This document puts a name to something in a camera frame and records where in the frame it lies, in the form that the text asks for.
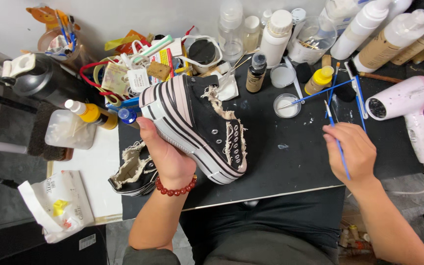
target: black dye bottle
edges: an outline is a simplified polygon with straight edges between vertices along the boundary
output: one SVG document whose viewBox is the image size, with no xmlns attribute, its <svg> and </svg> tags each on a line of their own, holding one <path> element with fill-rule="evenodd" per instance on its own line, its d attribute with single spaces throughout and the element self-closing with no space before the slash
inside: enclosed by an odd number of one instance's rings
<svg viewBox="0 0 424 265">
<path fill-rule="evenodd" d="M 263 84 L 266 74 L 266 56 L 262 52 L 256 52 L 251 58 L 251 65 L 246 76 L 246 90 L 257 93 Z"/>
</svg>

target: white wall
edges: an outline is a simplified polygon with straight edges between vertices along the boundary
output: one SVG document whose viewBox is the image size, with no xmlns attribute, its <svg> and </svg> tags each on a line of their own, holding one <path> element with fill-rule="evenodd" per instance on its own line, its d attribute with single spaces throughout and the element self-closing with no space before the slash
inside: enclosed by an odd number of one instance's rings
<svg viewBox="0 0 424 265">
<path fill-rule="evenodd" d="M 318 15 L 325 0 L 241 0 L 245 16 L 258 15 L 264 7 L 273 11 L 303 8 L 307 15 Z M 21 55 L 20 50 L 37 50 L 37 42 L 45 31 L 26 8 L 45 3 L 74 15 L 81 26 L 83 40 L 97 57 L 104 52 L 104 43 L 125 36 L 130 29 L 145 36 L 171 34 L 182 37 L 195 25 L 191 34 L 216 37 L 220 1 L 218 0 L 0 0 L 0 52 L 9 57 Z"/>
</svg>

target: pink hair dryer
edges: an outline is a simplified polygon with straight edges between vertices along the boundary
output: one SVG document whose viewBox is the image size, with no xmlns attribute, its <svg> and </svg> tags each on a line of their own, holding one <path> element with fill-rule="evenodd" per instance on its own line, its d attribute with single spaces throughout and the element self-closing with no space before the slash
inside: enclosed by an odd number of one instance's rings
<svg viewBox="0 0 424 265">
<path fill-rule="evenodd" d="M 424 165 L 424 76 L 410 77 L 375 94 L 366 100 L 366 109 L 379 121 L 403 116 L 416 157 Z"/>
</svg>

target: sneaker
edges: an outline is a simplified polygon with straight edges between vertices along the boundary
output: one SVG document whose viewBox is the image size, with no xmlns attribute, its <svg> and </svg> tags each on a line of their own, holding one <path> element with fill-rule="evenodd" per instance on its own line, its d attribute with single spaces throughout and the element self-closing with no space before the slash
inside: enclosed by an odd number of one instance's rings
<svg viewBox="0 0 424 265">
<path fill-rule="evenodd" d="M 115 192 L 128 196 L 146 195 L 155 188 L 158 170 L 145 142 L 135 142 L 122 152 L 124 164 L 109 178 Z"/>
<path fill-rule="evenodd" d="M 240 120 L 216 99 L 218 86 L 216 75 L 177 75 L 145 89 L 138 104 L 163 139 L 191 157 L 210 180 L 228 184 L 246 171 L 246 147 Z"/>
</svg>

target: white plastic bag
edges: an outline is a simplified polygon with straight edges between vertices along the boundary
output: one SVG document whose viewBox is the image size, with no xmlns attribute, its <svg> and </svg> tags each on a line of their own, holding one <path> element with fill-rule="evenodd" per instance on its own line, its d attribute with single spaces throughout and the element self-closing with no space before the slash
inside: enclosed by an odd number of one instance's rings
<svg viewBox="0 0 424 265">
<path fill-rule="evenodd" d="M 47 243 L 57 243 L 94 222 L 80 173 L 63 170 L 43 182 L 22 183 L 19 192 Z"/>
</svg>

